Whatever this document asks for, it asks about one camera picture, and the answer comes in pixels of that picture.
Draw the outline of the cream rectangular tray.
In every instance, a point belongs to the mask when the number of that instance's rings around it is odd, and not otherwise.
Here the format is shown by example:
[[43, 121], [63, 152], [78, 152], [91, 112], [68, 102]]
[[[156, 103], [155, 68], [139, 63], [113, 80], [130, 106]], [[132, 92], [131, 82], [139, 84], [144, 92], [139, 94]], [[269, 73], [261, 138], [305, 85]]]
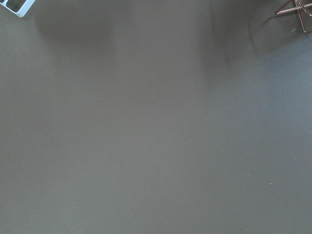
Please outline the cream rectangular tray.
[[23, 18], [35, 0], [0, 0], [1, 6], [19, 18]]

